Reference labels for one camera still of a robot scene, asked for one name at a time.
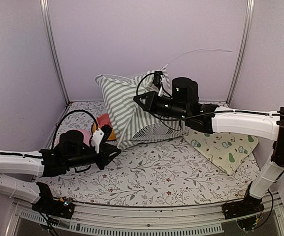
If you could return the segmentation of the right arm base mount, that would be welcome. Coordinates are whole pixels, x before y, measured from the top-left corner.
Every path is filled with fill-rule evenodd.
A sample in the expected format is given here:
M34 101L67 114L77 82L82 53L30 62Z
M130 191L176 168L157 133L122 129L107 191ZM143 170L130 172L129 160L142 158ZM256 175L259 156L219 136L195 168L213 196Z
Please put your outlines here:
M242 200L230 200L221 206L226 220L253 214L252 217L237 221L239 228L243 231L255 230L264 211L262 199L257 199L250 195L251 184L249 184Z

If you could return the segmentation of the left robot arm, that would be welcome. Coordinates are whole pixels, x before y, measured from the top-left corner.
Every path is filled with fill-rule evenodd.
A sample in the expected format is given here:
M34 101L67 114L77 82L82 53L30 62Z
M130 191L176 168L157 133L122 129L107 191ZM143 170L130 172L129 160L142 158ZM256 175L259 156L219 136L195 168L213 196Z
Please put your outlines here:
M106 140L107 135L101 130L93 135L86 130L69 130L61 134L58 143L50 149L32 152L0 150L0 194L38 203L46 213L54 213L58 206L47 184L25 182L12 175L56 177L70 169L92 164L103 170L122 152Z

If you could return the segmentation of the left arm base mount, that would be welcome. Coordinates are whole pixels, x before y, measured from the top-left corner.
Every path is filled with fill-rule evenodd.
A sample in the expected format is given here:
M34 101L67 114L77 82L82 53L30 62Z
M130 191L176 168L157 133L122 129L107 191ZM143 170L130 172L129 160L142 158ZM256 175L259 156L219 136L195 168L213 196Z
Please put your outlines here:
M71 198L53 197L49 186L42 182L36 182L39 187L39 200L32 204L32 209L50 216L71 219L75 210L75 204Z

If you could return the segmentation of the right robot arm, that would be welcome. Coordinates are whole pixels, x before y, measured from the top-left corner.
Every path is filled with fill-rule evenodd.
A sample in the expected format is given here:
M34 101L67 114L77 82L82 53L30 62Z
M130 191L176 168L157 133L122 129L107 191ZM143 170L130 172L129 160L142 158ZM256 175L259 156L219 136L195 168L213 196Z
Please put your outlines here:
M242 214L257 208L272 184L284 173L284 107L278 111L259 112L200 104L197 82L178 77L172 80L171 96L150 91L136 93L134 102L145 112L162 121L184 121L202 133L236 133L262 137L273 142L272 153L251 182L244 200L239 203Z

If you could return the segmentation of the avocado print cushion mat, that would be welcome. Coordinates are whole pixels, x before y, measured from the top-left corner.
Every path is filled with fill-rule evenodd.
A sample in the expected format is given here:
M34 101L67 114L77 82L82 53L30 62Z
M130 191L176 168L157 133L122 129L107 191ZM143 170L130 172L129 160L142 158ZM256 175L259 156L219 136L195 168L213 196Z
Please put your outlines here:
M258 137L236 133L200 133L187 130L183 138L220 170L232 175L257 147Z

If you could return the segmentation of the striped fabric pet tent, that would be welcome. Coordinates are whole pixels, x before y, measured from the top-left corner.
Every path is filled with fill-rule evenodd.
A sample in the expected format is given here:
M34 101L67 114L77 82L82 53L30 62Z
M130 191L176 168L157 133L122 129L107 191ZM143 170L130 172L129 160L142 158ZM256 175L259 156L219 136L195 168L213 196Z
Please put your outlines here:
M161 121L140 108L133 97L158 91L153 84L154 70L134 77L98 75L105 109L115 131L117 148L124 150L140 143L153 143L182 136L183 121Z

